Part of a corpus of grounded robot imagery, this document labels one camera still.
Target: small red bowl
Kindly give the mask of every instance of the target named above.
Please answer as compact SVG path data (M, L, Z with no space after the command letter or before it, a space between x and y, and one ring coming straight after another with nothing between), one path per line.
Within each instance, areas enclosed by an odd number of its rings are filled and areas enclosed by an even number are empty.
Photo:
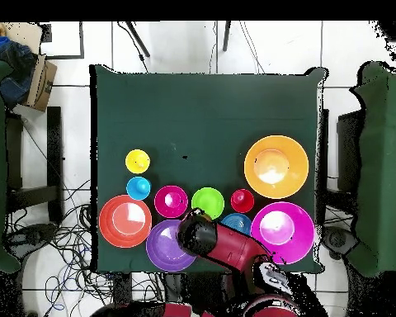
M236 190L230 198L230 204L238 213L247 213L254 207L254 196L249 190Z

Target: white tile floor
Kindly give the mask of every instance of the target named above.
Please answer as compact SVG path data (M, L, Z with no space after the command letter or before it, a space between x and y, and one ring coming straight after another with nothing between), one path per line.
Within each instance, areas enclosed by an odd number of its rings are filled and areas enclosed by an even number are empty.
M258 59L266 73L305 73L312 67L323 66L329 75L323 90L324 108L330 110L328 176L337 176L336 122L339 115L359 109L359 103L349 92L356 84L358 68L368 60L384 60L395 66L379 37L368 21L247 21L247 30L257 48ZM60 26L55 30L76 26ZM152 73L215 73L215 53L209 67L215 43L213 21L160 21L138 22L136 29L151 53L146 59ZM71 36L73 32L59 33ZM222 51L224 22L219 22L219 73L256 73L257 64L238 21L232 22L227 52ZM89 64L104 64L120 72L144 72L144 66L128 35L116 22L84 22L84 59L53 60L58 66L50 106L62 107L64 136L64 181L71 190L90 178L90 99ZM58 45L48 45L53 54L66 54ZM46 151L46 115L18 106L16 111L25 117L26 128L39 146ZM22 142L22 175L24 186L46 184L46 162L26 132ZM89 183L73 196L76 205L90 201ZM336 188L336 180L328 179L328 186ZM67 209L72 205L65 202ZM47 206L31 207L21 222L33 224L47 222ZM67 218L74 225L76 217ZM344 317L347 306L347 276L342 261L334 261L321 247L320 262L325 271L318 276L307 275L308 284L317 293L330 317ZM53 248L46 247L33 253L26 264L23 288L27 310L43 315L50 307L45 298L45 281L64 266L64 261ZM144 275L135 274L140 282ZM49 317L68 317L82 296L82 291L65 291L62 304L67 309L52 310ZM134 295L143 298L143 293ZM72 317L88 317L100 307L100 301L84 297Z

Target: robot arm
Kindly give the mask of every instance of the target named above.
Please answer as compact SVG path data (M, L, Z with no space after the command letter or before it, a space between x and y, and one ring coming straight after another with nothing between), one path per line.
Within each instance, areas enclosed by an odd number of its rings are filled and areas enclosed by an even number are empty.
M184 217L177 241L187 253L239 272L246 281L248 294L264 293L266 270L268 267L278 270L269 253L254 238L211 221L200 209L194 209Z

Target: pink bowl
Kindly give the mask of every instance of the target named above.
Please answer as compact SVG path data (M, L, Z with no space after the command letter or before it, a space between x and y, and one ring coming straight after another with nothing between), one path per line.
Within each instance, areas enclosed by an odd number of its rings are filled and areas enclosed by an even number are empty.
M174 219L188 207L188 196L179 186L165 186L154 197L157 212L165 218Z
M314 224L296 204L278 201L262 208L251 224L251 236L273 254L278 264L296 263L313 247Z

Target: plastic bowl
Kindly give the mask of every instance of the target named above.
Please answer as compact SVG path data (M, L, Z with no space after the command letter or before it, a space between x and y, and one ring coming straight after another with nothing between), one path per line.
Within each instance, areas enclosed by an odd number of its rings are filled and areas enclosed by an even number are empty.
M202 187L192 197L192 208L200 208L212 220L217 219L223 213L223 195L215 188Z
M262 208L251 225L251 236L273 254L278 264L296 263L313 247L314 223L296 204L278 201Z
M250 235L252 222L251 219L244 214L229 214L221 220L221 223L243 234Z
M296 193L309 171L302 146L287 136L267 136L257 141L245 157L245 178L262 196L274 199Z
M165 220L155 225L147 238L147 255L151 262L166 272L179 272L190 266L195 257L185 253L177 242L180 220Z
M126 192L136 201L142 201L149 196L151 182L144 177L132 177L126 185Z
M230 198L230 205L238 213L247 213L254 207L254 196L244 188L236 190Z
M126 156L125 164L134 174L141 174L149 168L149 156L141 149L133 149Z
M164 186L154 197L156 211L165 218L177 218L188 207L188 196L179 186Z

